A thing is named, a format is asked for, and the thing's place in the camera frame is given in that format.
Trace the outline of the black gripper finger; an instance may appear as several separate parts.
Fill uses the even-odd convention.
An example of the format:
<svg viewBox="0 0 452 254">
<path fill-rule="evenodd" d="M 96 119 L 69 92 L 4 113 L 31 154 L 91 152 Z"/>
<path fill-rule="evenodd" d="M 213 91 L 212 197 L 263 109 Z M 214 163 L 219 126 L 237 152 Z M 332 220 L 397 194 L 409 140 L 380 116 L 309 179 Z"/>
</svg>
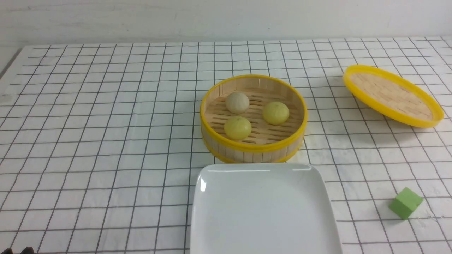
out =
<svg viewBox="0 0 452 254">
<path fill-rule="evenodd" d="M 35 254 L 33 247 L 24 248 L 20 254 Z"/>
</svg>

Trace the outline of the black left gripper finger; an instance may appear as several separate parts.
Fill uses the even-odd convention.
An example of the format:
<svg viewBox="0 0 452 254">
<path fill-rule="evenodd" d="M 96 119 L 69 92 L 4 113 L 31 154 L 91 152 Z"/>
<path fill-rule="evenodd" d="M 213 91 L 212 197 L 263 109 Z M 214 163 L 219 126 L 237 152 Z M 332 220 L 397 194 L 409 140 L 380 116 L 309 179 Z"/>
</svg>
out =
<svg viewBox="0 0 452 254">
<path fill-rule="evenodd" d="M 1 254 L 13 254 L 12 249 L 5 249 Z"/>
</svg>

